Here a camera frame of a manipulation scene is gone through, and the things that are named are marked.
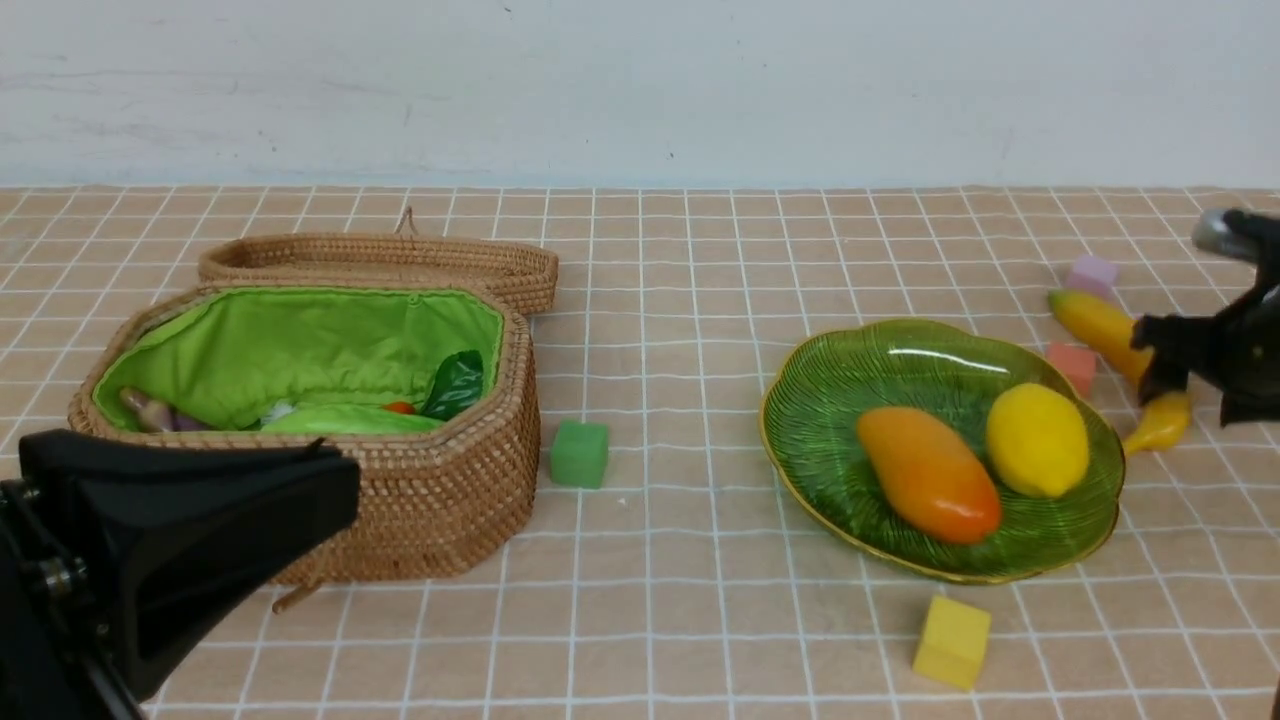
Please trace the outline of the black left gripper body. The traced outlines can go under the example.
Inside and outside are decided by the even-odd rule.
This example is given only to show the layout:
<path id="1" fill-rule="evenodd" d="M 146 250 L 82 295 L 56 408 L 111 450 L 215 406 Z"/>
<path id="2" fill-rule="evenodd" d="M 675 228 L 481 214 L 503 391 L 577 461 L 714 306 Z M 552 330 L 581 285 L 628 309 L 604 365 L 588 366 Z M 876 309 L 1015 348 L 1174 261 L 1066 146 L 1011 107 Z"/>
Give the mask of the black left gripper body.
<path id="1" fill-rule="evenodd" d="M 360 465 L 317 439 L 193 450 L 41 430 L 3 482 L 5 719 L 140 719 L 189 652 L 351 527 Z"/>

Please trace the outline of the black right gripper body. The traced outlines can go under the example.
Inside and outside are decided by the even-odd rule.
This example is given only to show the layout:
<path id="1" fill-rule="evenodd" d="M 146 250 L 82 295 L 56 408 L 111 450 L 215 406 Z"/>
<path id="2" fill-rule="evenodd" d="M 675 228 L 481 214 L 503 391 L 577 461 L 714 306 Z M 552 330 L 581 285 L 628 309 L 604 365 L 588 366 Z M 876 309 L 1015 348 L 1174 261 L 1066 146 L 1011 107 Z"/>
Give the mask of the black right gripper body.
<path id="1" fill-rule="evenodd" d="M 1143 315 L 1132 348 L 1153 351 L 1138 384 L 1146 405 L 1187 389 L 1190 375 L 1221 393 L 1219 424 L 1279 420 L 1277 287 L 1257 286 L 1212 316 Z"/>

